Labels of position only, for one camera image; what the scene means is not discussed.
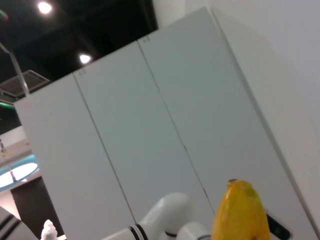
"ceiling vent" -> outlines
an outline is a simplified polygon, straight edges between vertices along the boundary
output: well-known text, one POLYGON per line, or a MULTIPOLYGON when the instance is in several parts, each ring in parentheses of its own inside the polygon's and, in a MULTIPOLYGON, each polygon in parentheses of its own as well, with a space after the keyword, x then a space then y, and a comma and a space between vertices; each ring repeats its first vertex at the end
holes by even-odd
MULTIPOLYGON (((50 80, 32 70, 25 71, 23 76, 29 91, 37 89, 50 82, 50 80)), ((14 76, 0 83, 0 92, 4 92, 13 97, 19 97, 24 94, 18 76, 14 76)))

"black ceiling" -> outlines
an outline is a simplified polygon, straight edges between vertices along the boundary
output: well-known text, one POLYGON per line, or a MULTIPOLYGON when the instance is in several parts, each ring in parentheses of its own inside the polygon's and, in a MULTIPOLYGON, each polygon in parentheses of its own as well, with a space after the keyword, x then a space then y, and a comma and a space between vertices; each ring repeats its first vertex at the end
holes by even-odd
MULTIPOLYGON (((33 70, 50 81, 82 67, 79 54, 99 59, 157 29, 152 0, 0 0, 9 20, 0 21, 0 42, 13 50, 22 72, 33 70)), ((15 76, 10 57, 0 50, 0 83, 15 76)), ((14 110, 0 106, 0 134, 19 126, 14 110)))

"yellow object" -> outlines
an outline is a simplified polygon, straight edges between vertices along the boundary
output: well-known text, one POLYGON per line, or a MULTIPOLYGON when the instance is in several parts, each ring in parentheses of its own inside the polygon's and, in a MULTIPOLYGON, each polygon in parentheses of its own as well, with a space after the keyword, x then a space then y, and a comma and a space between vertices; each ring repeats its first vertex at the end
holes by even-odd
POLYGON ((230 180, 215 213, 211 240, 270 240, 259 195, 244 180, 230 180))

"white cabinet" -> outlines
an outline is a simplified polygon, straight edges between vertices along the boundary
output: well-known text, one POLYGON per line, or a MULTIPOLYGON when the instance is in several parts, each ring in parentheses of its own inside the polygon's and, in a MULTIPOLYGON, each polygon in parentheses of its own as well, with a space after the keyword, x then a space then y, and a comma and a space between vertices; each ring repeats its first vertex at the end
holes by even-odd
POLYGON ((214 212, 137 42, 74 73, 137 221, 164 195, 188 194, 194 220, 214 212))
POLYGON ((202 9, 139 41, 209 200, 247 180, 294 239, 317 239, 216 26, 202 9))
POLYGON ((15 107, 68 239, 100 240, 134 223, 72 74, 15 107))

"small white statue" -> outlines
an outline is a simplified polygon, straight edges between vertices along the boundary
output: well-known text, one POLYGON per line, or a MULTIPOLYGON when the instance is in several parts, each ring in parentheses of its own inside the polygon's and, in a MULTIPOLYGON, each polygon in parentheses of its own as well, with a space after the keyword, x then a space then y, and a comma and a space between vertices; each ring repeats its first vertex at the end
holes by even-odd
POLYGON ((57 240, 58 232, 49 219, 45 221, 43 225, 43 230, 41 232, 41 240, 57 240))

